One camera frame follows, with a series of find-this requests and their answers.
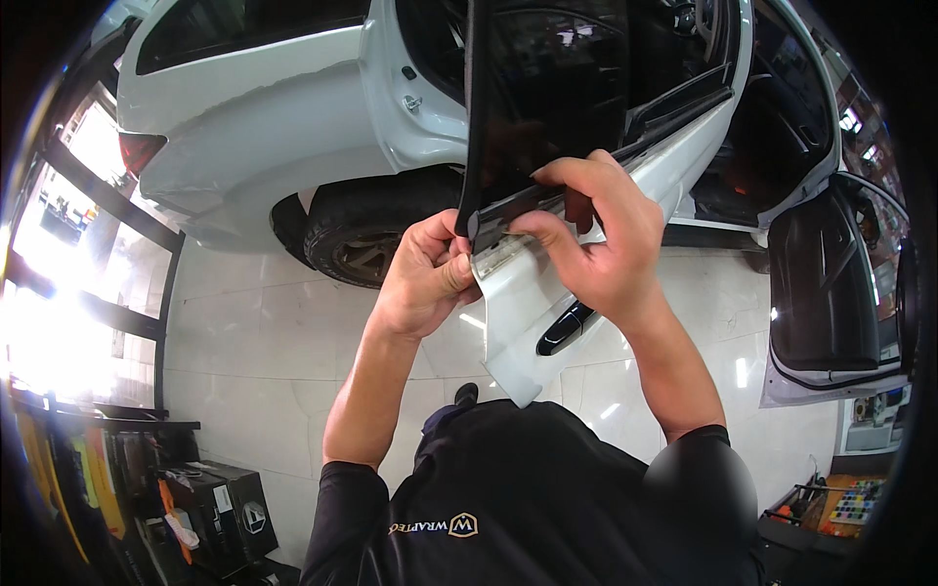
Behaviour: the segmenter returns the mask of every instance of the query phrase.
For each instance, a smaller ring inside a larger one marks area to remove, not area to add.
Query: black box
[[[211,460],[192,462],[190,465],[228,482],[238,529],[250,562],[263,560],[266,554],[279,546],[267,510],[260,474]]]
[[[219,578],[248,565],[228,482],[189,465],[165,467],[159,473],[173,494],[174,506],[189,513],[192,530],[199,535],[192,561]]]

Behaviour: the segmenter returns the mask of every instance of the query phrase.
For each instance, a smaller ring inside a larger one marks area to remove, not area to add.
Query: door handle
[[[599,314],[595,309],[577,301],[567,308],[540,337],[537,342],[537,355],[553,356],[560,352],[582,336],[586,328],[597,319],[599,319]]]

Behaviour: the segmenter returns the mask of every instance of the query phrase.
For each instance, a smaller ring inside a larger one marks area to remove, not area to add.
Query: man's right hand
[[[564,222],[549,212],[528,212],[509,230],[536,237],[560,280],[577,299],[612,321],[626,336],[642,328],[661,297],[655,265],[664,218],[628,173],[606,151],[559,158],[534,172],[543,185],[567,186],[567,220],[588,231],[593,211],[606,242],[580,246]]]

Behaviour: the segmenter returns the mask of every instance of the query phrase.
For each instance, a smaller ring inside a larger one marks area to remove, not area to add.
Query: wheel rim
[[[345,274],[381,283],[400,243],[400,232],[365,234],[340,244],[334,258]]]

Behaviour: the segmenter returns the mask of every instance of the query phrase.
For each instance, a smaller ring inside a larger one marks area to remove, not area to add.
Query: red tail light
[[[120,142],[120,156],[124,160],[124,165],[127,166],[130,174],[139,179],[140,172],[166,144],[166,137],[158,134],[119,132],[118,141]]]

